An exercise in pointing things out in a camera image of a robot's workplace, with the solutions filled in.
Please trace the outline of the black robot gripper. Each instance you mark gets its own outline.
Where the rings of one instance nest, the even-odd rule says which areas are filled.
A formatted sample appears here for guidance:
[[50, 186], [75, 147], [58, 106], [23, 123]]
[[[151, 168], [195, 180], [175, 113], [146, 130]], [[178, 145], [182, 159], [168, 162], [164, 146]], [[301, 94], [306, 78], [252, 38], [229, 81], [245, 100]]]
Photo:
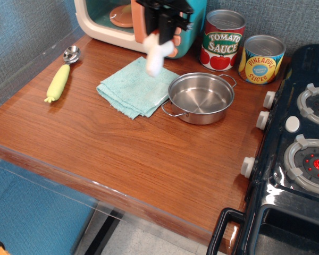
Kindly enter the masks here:
[[187, 1], [136, 1], [144, 7], [146, 33], [159, 29], [159, 44], [172, 40], [176, 28], [192, 29], [190, 16], [194, 9]]

